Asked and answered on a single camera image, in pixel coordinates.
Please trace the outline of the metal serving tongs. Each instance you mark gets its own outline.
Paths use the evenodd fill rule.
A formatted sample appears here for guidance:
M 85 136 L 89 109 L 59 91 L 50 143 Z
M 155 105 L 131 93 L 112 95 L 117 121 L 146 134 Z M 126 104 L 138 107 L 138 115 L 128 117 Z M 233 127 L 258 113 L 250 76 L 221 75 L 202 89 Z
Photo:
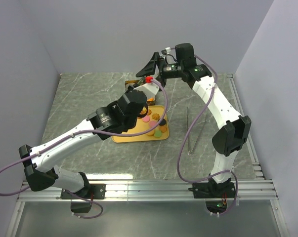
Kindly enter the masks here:
M 206 126 L 206 122 L 208 120 L 209 114 L 205 113 L 205 117 L 201 122 L 195 123 L 195 130 L 192 129 L 187 138 L 187 148 L 188 148 L 188 155 L 192 155 L 195 153 L 202 137 L 202 133 Z

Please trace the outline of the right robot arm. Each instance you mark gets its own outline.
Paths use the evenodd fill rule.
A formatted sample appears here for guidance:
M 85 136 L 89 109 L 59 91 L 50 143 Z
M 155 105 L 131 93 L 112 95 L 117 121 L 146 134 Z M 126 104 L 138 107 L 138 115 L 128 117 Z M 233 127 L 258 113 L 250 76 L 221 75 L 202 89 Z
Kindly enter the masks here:
M 198 60 L 200 57 L 195 54 L 193 45 L 181 43 L 154 52 L 136 77 L 157 74 L 162 86 L 168 79 L 180 78 L 204 101 L 204 108 L 211 112 L 218 127 L 212 138 L 215 161 L 209 177 L 190 181 L 191 191 L 200 198 L 235 198 L 238 184 L 231 182 L 236 178 L 233 163 L 248 139 L 252 121 L 249 116 L 242 116 L 221 92 L 215 70 L 204 60 L 198 64 Z

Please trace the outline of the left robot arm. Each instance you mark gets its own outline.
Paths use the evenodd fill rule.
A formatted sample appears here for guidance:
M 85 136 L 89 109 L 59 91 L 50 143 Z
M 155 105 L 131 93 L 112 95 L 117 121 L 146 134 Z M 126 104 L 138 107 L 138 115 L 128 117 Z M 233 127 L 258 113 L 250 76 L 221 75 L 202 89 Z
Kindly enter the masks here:
M 134 128 L 138 115 L 147 105 L 147 97 L 143 91 L 131 90 L 118 100 L 98 108 L 59 137 L 38 147 L 20 147 L 22 158 L 32 157 L 23 163 L 30 189 L 38 192 L 49 187 L 58 187 L 72 192 L 78 198 L 87 197 L 91 192 L 91 185 L 86 174 L 60 168 L 57 163 L 88 145 Z

